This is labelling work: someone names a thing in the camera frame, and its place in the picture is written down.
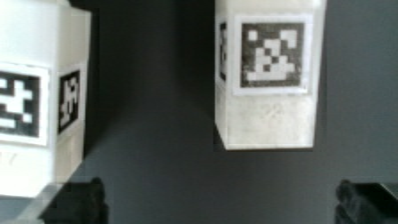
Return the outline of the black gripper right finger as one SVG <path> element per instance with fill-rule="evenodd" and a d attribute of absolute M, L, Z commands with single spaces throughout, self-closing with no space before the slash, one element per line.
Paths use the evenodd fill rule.
<path fill-rule="evenodd" d="M 333 224 L 398 224 L 398 198 L 378 183 L 342 180 L 335 198 Z"/>

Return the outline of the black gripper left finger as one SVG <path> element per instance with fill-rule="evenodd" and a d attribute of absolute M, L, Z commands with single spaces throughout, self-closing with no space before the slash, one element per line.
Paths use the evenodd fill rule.
<path fill-rule="evenodd" d="M 104 184 L 99 178 L 63 185 L 38 218 L 44 224 L 108 224 Z"/>

